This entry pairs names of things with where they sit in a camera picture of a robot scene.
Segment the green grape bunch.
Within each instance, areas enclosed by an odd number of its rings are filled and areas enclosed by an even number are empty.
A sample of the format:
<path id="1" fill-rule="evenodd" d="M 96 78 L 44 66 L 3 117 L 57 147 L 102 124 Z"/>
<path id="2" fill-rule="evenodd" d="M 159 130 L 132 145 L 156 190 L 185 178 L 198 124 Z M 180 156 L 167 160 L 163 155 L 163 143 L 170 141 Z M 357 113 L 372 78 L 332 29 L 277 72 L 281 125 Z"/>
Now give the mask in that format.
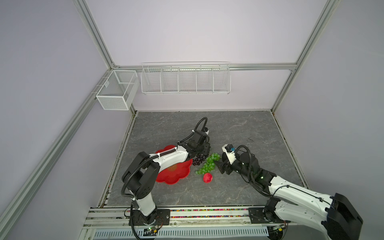
<path id="1" fill-rule="evenodd" d="M 201 164 L 201 168 L 196 170 L 195 173 L 197 175 L 204 175 L 205 173 L 210 173 L 215 169 L 215 163 L 214 161 L 219 161 L 220 160 L 220 155 L 217 153 L 213 153 L 209 155 L 206 159 L 206 161 Z"/>

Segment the dark purple grape bunch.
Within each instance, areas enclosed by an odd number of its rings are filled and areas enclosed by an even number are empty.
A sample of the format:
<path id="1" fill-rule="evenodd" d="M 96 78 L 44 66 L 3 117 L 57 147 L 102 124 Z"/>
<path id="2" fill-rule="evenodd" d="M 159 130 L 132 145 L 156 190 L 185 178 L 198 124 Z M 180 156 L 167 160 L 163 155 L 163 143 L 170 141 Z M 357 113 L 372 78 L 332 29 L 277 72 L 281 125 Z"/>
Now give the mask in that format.
<path id="1" fill-rule="evenodd" d="M 207 157 L 208 157 L 208 155 L 203 155 L 203 154 L 196 155 L 193 158 L 193 166 L 200 166 L 201 164 L 203 164 L 206 161 Z"/>

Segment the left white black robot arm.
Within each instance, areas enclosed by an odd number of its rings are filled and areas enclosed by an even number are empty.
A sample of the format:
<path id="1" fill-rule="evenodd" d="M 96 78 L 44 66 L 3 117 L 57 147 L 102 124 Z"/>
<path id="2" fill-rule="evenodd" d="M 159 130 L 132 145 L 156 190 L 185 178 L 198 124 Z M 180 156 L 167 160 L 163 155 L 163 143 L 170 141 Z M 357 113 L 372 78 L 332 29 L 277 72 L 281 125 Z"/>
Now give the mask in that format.
<path id="1" fill-rule="evenodd" d="M 121 195 L 131 199 L 132 207 L 139 211 L 145 225 L 153 224 L 158 216 L 151 194 L 158 174 L 198 155 L 208 156 L 211 146 L 207 122 L 207 117 L 200 119 L 192 133 L 169 150 L 138 153 L 123 174 Z"/>

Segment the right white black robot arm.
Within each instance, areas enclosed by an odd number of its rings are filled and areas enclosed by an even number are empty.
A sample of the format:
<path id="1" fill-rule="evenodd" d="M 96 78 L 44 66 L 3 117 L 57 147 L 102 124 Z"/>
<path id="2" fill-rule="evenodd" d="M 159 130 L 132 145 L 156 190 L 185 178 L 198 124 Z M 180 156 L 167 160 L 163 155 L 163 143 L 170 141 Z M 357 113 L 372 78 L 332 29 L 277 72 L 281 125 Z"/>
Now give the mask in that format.
<path id="1" fill-rule="evenodd" d="M 314 192 L 293 184 L 260 167 L 248 147 L 231 144 L 222 147 L 222 161 L 216 162 L 221 174 L 238 173 L 261 195 L 268 197 L 263 209 L 268 222 L 288 221 L 326 233 L 332 240 L 357 240 L 363 219 L 349 199 Z"/>

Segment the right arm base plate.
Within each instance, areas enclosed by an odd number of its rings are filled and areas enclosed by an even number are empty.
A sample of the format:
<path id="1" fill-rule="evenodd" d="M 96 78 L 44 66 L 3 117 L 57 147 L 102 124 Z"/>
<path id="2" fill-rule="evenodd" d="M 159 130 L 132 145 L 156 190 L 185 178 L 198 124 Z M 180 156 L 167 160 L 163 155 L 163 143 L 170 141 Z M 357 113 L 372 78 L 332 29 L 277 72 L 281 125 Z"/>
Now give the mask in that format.
<path id="1" fill-rule="evenodd" d="M 284 221 L 276 214 L 276 207 L 251 207 L 248 208 L 252 224 L 283 224 Z"/>

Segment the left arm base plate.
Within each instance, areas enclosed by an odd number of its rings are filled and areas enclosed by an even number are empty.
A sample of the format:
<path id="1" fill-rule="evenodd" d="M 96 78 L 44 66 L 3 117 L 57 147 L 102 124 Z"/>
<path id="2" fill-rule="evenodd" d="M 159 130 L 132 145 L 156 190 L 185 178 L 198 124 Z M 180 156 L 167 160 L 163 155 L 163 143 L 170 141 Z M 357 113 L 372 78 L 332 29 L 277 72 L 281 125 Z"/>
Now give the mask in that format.
<path id="1" fill-rule="evenodd" d="M 131 214 L 130 225 L 133 223 L 134 226 L 149 226 L 149 225 L 163 225 L 168 226 L 171 219 L 170 209 L 155 209 L 148 216 L 144 216 L 141 211 L 133 210 Z"/>

